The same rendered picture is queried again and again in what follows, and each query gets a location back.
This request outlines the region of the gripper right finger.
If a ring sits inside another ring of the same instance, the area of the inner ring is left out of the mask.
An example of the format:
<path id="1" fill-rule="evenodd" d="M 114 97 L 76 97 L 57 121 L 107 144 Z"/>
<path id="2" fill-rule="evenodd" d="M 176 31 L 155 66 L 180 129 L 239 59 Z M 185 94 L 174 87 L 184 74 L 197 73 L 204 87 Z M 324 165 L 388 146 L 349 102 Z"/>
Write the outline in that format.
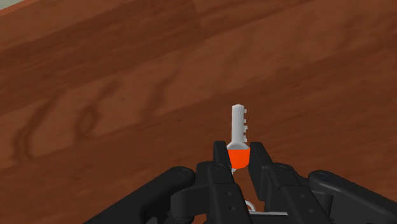
<path id="1" fill-rule="evenodd" d="M 304 178 L 259 142 L 250 144 L 248 169 L 265 210 L 285 213 L 290 224 L 397 224 L 397 202 L 329 171 Z"/>

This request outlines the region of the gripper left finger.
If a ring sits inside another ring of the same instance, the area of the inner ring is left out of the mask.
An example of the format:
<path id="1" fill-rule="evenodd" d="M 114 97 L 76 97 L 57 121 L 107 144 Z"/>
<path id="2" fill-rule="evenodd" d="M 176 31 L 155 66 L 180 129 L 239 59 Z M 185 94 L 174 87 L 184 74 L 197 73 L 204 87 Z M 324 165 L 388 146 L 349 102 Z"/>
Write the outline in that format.
<path id="1" fill-rule="evenodd" d="M 109 206 L 84 224 L 252 224 L 231 173 L 226 144 L 213 144 L 213 159 L 193 171 L 176 166 Z"/>

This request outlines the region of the silver key with orange head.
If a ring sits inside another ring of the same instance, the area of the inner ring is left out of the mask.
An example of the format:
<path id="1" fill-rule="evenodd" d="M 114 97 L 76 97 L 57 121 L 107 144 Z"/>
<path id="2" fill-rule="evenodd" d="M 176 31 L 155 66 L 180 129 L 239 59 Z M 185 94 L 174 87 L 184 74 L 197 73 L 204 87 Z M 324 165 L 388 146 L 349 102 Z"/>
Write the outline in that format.
<path id="1" fill-rule="evenodd" d="M 232 174 L 249 163 L 250 147 L 247 145 L 247 125 L 244 117 L 246 112 L 247 109 L 241 104 L 232 106 L 231 141 L 226 146 Z"/>

